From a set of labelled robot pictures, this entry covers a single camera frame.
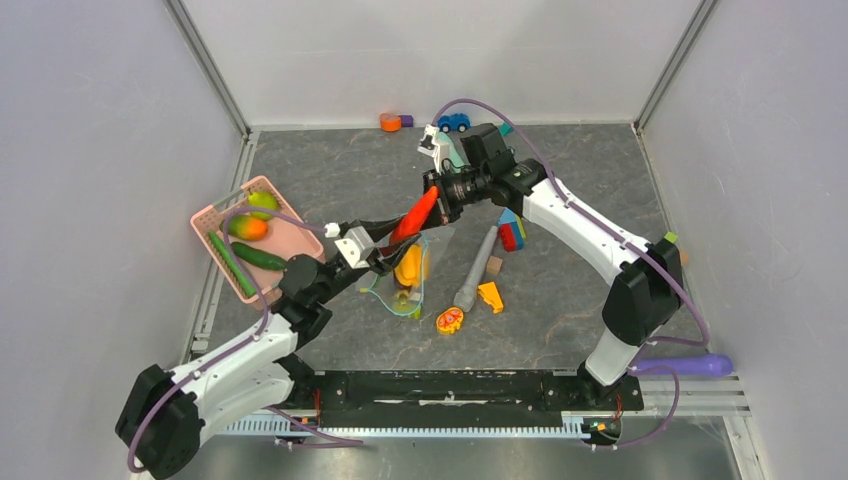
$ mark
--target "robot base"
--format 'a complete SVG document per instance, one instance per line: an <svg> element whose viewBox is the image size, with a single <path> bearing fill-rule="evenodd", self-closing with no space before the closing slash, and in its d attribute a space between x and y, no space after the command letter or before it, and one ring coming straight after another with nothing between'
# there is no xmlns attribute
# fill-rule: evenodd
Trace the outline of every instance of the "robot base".
<svg viewBox="0 0 848 480"><path fill-rule="evenodd" d="M326 428L555 427L564 411L615 411L617 397L644 409L634 377L604 398L586 398L583 382L550 370L325 371L296 379L279 408L314 410L318 398Z"/></svg>

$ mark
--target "purple toy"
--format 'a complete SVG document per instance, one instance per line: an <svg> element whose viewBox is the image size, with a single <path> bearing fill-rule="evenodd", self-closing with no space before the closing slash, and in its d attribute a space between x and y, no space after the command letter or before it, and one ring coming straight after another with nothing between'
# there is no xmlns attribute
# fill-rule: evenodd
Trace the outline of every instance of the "purple toy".
<svg viewBox="0 0 848 480"><path fill-rule="evenodd" d="M699 357L686 358L647 358L636 363L636 371L640 373L649 368L667 366L673 368L678 375L706 375L709 377L726 377L733 373L733 362L726 355L708 353ZM657 370L657 375L667 375L667 371Z"/></svg>

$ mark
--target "blue toy car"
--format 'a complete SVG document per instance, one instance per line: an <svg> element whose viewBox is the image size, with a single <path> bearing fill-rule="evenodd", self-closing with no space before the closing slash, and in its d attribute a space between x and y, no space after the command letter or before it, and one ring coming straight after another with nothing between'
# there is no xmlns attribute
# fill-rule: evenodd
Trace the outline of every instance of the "blue toy car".
<svg viewBox="0 0 848 480"><path fill-rule="evenodd" d="M471 120L464 113L454 113L451 115L442 115L439 118L439 130L448 133L451 130L464 132L471 126Z"/></svg>

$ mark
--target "orange toy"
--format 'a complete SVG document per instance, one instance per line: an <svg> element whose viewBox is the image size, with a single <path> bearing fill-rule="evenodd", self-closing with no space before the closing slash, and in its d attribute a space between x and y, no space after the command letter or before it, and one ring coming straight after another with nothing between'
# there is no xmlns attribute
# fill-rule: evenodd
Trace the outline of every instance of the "orange toy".
<svg viewBox="0 0 848 480"><path fill-rule="evenodd" d="M436 205L436 200L438 199L439 187L434 185L427 190L427 193L421 197L421 200L418 200L418 203L409 209L409 213L401 219L389 237L389 243L394 245L420 232L424 222L427 221L427 217L430 216L430 210Z"/></svg>
<svg viewBox="0 0 848 480"><path fill-rule="evenodd" d="M465 314L462 313L462 310L451 307L436 319L436 328L439 330L439 333L453 335L462 327L462 320L464 318Z"/></svg>
<svg viewBox="0 0 848 480"><path fill-rule="evenodd" d="M400 127L401 121L399 116L393 113L380 114L380 128L382 128L384 132L397 132L400 130Z"/></svg>

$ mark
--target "plastic bag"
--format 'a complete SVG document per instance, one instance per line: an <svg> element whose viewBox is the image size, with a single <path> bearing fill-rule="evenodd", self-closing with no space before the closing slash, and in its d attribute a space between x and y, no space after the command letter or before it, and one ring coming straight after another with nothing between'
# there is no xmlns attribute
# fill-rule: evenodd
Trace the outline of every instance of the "plastic bag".
<svg viewBox="0 0 848 480"><path fill-rule="evenodd" d="M384 307L395 315L401 317L418 318L421 315L421 307L424 304L424 291L427 279L432 276L436 264L447 250L448 243L453 237L455 229L450 226L437 227L421 232L421 238L415 242L419 247L410 248L410 254L420 254L418 278L421 279L417 286L403 288L396 280L394 273L377 275L369 272L356 282L356 288L363 293L370 293L380 300ZM386 246L388 240L381 242L379 246Z"/></svg>

